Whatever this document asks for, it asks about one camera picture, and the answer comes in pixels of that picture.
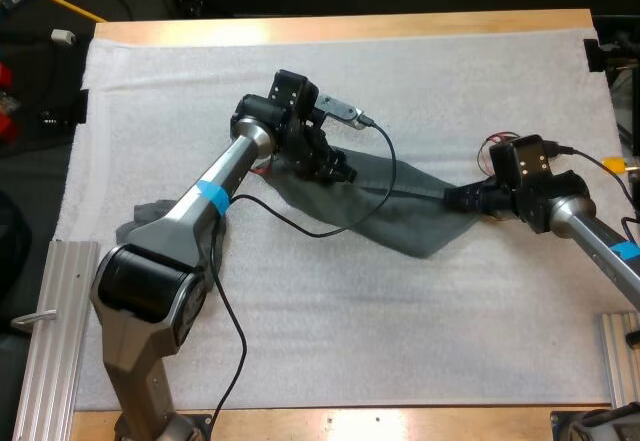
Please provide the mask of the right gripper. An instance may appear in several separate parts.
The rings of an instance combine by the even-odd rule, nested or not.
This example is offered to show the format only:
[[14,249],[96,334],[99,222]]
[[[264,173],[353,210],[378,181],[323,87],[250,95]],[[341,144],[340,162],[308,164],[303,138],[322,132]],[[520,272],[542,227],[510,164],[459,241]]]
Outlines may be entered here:
[[493,174],[482,184],[447,188],[443,203],[460,212],[480,212],[523,222],[549,222],[553,173],[559,144],[540,135],[503,137],[489,148]]

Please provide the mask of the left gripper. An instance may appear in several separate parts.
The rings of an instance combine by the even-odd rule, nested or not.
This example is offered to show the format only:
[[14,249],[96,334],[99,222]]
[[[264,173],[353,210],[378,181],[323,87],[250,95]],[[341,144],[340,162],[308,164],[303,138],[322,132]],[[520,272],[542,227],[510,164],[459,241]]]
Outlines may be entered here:
[[307,77],[280,69],[269,97],[285,109],[279,154],[295,174],[312,181],[352,183],[357,171],[349,166],[343,151],[329,145],[322,130],[324,119],[315,108],[318,88]]

